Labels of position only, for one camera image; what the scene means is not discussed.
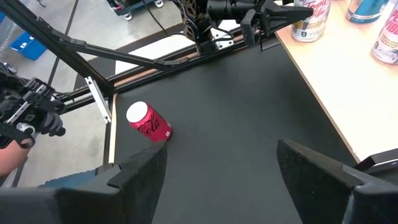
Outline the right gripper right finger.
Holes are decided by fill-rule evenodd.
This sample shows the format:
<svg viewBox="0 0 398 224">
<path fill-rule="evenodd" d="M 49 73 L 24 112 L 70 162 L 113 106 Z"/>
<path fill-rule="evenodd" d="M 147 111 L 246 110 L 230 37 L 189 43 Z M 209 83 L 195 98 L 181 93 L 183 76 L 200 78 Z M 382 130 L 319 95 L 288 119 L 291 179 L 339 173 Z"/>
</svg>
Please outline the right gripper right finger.
<svg viewBox="0 0 398 224">
<path fill-rule="evenodd" d="M 291 140 L 279 140 L 277 160 L 303 224 L 343 223 L 351 191 L 363 181 L 343 163 Z"/>
</svg>

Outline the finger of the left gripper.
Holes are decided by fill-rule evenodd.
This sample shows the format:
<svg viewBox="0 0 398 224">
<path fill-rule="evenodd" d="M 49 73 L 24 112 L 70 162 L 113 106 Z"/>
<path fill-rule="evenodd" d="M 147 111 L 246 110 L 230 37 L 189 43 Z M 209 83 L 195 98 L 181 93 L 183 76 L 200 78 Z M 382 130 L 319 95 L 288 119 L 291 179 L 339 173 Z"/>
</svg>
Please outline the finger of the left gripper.
<svg viewBox="0 0 398 224">
<path fill-rule="evenodd" d="M 312 15 L 313 9 L 310 7 L 280 6 L 274 1 L 265 1 L 262 5 L 262 29 L 269 36 Z"/>
</svg>

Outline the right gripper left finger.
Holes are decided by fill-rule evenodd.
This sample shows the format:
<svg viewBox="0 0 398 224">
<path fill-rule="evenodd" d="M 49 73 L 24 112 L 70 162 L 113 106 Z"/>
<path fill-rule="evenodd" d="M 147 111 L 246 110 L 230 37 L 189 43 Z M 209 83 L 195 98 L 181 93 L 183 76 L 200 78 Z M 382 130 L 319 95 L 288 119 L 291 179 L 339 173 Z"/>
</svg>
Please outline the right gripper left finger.
<svg viewBox="0 0 398 224">
<path fill-rule="evenodd" d="M 167 143 L 155 142 L 118 166 L 108 185 L 120 191 L 126 224 L 151 224 L 165 179 Z"/>
</svg>

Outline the Celsius Tropical Vibe can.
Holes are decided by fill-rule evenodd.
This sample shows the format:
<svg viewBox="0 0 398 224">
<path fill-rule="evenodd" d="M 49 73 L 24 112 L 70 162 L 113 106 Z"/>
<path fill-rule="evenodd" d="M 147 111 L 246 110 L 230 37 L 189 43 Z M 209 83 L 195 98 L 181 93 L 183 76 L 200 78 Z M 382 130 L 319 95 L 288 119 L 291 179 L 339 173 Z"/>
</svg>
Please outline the Celsius Tropical Vibe can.
<svg viewBox="0 0 398 224">
<path fill-rule="evenodd" d="M 331 8 L 331 0 L 294 0 L 294 6 L 309 7 L 313 15 L 292 24 L 291 35 L 299 42 L 313 42 L 324 33 L 326 20 Z"/>
</svg>

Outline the blue silver Red Bull can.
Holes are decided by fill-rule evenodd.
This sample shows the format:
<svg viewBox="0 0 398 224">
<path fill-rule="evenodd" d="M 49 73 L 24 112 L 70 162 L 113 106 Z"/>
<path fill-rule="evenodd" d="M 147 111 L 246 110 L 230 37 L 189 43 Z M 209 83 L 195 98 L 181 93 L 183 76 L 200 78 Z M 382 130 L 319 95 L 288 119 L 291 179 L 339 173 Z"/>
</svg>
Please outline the blue silver Red Bull can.
<svg viewBox="0 0 398 224">
<path fill-rule="evenodd" d="M 389 0 L 351 0 L 346 12 L 350 22 L 366 24 L 378 20 Z"/>
</svg>

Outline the Celsius Peach Vibe can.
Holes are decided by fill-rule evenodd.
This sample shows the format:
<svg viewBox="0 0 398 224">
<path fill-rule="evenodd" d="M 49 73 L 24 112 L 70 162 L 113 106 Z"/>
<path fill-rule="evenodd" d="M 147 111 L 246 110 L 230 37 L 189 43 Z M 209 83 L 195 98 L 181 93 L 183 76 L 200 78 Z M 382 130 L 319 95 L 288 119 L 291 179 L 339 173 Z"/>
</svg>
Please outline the Celsius Peach Vibe can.
<svg viewBox="0 0 398 224">
<path fill-rule="evenodd" d="M 398 2 L 391 9 L 372 49 L 380 62 L 398 65 Z"/>
</svg>

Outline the person's forearm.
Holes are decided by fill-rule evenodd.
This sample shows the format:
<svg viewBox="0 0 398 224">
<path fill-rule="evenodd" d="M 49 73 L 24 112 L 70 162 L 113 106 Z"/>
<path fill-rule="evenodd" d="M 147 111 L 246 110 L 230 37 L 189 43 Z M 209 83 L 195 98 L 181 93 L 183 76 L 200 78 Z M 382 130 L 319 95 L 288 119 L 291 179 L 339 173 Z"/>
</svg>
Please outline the person's forearm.
<svg viewBox="0 0 398 224">
<path fill-rule="evenodd" d="M 11 142 L 6 148 L 0 149 L 0 177 L 10 174 L 18 168 L 29 153 L 30 149 L 21 148 L 16 141 Z"/>
</svg>

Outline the red Coca-Cola can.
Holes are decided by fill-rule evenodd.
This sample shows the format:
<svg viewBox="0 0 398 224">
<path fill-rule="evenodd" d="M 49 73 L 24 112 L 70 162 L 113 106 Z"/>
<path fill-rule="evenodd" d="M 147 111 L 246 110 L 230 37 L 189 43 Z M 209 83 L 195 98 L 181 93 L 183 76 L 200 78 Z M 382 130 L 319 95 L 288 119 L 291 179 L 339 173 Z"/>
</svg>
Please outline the red Coca-Cola can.
<svg viewBox="0 0 398 224">
<path fill-rule="evenodd" d="M 126 119 L 131 127 L 152 142 L 167 141 L 172 135 L 170 123 L 143 101 L 137 101 L 127 109 Z"/>
</svg>

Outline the blue equipment cart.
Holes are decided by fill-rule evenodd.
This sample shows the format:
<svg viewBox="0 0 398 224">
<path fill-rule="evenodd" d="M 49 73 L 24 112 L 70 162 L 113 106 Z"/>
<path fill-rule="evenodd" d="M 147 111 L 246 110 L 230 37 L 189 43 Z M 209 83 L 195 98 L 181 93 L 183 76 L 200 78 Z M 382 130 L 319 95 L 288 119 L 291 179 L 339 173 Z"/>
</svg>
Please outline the blue equipment cart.
<svg viewBox="0 0 398 224">
<path fill-rule="evenodd" d="M 125 20 L 132 19 L 132 13 L 148 5 L 154 3 L 157 8 L 164 6 L 164 0 L 106 0 L 110 6 L 110 10 L 115 12 L 118 16 L 123 16 Z"/>
</svg>

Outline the person's hand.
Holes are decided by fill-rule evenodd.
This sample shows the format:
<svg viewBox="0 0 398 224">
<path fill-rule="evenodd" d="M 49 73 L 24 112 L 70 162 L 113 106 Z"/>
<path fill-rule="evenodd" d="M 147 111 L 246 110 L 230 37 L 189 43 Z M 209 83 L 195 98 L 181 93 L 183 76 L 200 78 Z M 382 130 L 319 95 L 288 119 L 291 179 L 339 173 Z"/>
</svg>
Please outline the person's hand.
<svg viewBox="0 0 398 224">
<path fill-rule="evenodd" d="M 63 121 L 57 113 L 47 113 L 38 127 L 38 132 L 40 134 L 48 134 L 50 137 L 61 137 L 66 133 L 66 129 L 63 127 Z"/>
</svg>

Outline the blue storage bin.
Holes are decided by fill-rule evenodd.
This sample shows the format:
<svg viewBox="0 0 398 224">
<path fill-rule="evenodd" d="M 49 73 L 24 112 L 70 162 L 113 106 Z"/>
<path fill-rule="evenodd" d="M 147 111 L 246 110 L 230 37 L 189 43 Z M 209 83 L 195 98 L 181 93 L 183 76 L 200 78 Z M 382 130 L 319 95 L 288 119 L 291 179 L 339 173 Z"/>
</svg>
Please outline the blue storage bin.
<svg viewBox="0 0 398 224">
<path fill-rule="evenodd" d="M 9 44 L 9 48 L 33 61 L 36 61 L 47 50 L 43 44 L 27 32 L 23 32 Z"/>
</svg>

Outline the wooden shelf with black frame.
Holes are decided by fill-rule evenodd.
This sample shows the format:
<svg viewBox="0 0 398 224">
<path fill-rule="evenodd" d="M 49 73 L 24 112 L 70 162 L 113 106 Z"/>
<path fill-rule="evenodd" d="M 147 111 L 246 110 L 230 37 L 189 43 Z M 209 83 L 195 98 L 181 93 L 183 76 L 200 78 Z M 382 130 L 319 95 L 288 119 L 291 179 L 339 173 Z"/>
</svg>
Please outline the wooden shelf with black frame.
<svg viewBox="0 0 398 224">
<path fill-rule="evenodd" d="M 398 171 L 398 66 L 376 60 L 371 47 L 395 6 L 369 24 L 345 18 L 349 0 L 333 0 L 324 34 L 294 40 L 276 36 L 350 153 L 369 173 Z"/>
</svg>

